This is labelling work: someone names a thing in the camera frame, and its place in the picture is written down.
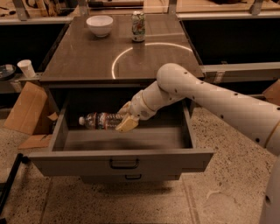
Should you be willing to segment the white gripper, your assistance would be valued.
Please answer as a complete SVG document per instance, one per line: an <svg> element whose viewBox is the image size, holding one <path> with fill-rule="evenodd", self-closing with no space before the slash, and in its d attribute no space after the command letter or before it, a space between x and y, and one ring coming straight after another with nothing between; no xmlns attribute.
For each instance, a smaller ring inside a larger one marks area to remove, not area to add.
<svg viewBox="0 0 280 224"><path fill-rule="evenodd" d="M141 92L135 94L131 101L127 101L118 110L118 114L127 114L128 112L131 115L126 115L122 119L121 123L116 126L116 131L122 133L131 131L138 125L139 120L146 121L155 115L155 112L144 102Z"/></svg>

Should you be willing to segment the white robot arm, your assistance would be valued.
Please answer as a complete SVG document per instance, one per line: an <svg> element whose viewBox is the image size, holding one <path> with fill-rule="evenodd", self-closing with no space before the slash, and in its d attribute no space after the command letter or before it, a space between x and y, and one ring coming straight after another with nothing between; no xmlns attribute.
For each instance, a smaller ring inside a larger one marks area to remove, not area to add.
<svg viewBox="0 0 280 224"><path fill-rule="evenodd" d="M157 79L135 94L119 110L124 115L115 128L133 130L162 107L191 99L276 156L262 204L259 224L280 223L280 108L272 103L218 87L196 78L182 66L168 63Z"/></svg>

